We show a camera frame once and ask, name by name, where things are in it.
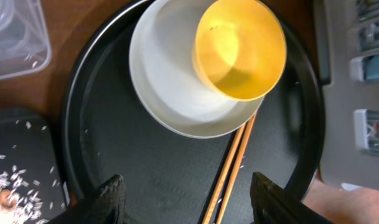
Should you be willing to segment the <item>yellow bowl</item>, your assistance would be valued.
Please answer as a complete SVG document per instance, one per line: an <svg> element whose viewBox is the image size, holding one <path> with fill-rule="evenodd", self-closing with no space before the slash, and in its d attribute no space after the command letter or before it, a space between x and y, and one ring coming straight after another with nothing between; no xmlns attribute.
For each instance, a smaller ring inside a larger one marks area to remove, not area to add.
<svg viewBox="0 0 379 224"><path fill-rule="evenodd" d="M235 101L265 96L287 60L282 25L261 1L219 0L197 26L192 61L202 83Z"/></svg>

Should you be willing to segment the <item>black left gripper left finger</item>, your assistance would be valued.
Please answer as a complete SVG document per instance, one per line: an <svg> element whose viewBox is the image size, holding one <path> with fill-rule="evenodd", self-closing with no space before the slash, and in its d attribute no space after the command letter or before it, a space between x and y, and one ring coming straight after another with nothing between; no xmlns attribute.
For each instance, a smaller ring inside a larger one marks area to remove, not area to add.
<svg viewBox="0 0 379 224"><path fill-rule="evenodd" d="M115 174L91 196L49 221L49 224L124 224L126 186L124 178Z"/></svg>

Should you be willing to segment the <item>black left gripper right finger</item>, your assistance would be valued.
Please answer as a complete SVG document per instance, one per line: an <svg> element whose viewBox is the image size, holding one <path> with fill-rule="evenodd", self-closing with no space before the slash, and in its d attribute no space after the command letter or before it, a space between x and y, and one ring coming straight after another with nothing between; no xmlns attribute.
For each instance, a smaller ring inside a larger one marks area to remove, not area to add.
<svg viewBox="0 0 379 224"><path fill-rule="evenodd" d="M260 172L253 173L250 198L255 223L329 223Z"/></svg>

